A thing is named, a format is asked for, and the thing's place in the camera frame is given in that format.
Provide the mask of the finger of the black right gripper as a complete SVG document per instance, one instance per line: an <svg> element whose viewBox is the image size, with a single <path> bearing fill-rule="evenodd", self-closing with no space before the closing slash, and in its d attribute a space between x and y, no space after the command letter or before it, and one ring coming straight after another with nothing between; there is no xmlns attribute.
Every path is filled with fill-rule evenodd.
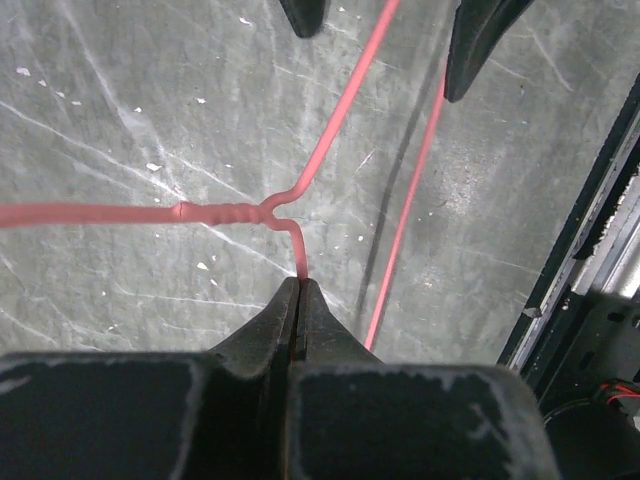
<svg viewBox="0 0 640 480"><path fill-rule="evenodd" d="M280 0L284 14L298 38L312 38L322 29L328 0Z"/></svg>
<svg viewBox="0 0 640 480"><path fill-rule="evenodd" d="M444 98L455 103L468 92L505 32L532 0L463 0L456 9L447 65Z"/></svg>

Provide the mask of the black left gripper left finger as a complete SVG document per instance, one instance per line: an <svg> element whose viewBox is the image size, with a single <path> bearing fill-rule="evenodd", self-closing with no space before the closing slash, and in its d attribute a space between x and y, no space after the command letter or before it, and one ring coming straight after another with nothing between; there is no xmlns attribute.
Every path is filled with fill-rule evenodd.
<svg viewBox="0 0 640 480"><path fill-rule="evenodd" d="M300 284L214 348L1 359L5 479L277 479Z"/></svg>

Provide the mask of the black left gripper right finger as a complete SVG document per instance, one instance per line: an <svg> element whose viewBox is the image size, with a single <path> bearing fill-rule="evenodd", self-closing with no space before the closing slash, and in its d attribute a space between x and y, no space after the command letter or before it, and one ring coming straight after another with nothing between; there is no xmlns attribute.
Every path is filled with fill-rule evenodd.
<svg viewBox="0 0 640 480"><path fill-rule="evenodd" d="M301 286L289 369L291 479L556 479L535 398L489 365L385 364Z"/></svg>

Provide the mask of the pink wire hanger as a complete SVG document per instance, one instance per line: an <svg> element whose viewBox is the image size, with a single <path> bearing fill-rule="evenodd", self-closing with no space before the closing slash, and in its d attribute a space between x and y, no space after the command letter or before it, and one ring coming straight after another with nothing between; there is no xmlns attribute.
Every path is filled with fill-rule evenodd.
<svg viewBox="0 0 640 480"><path fill-rule="evenodd" d="M449 1L1 5L1 349L196 350L310 274L343 318Z"/></svg>

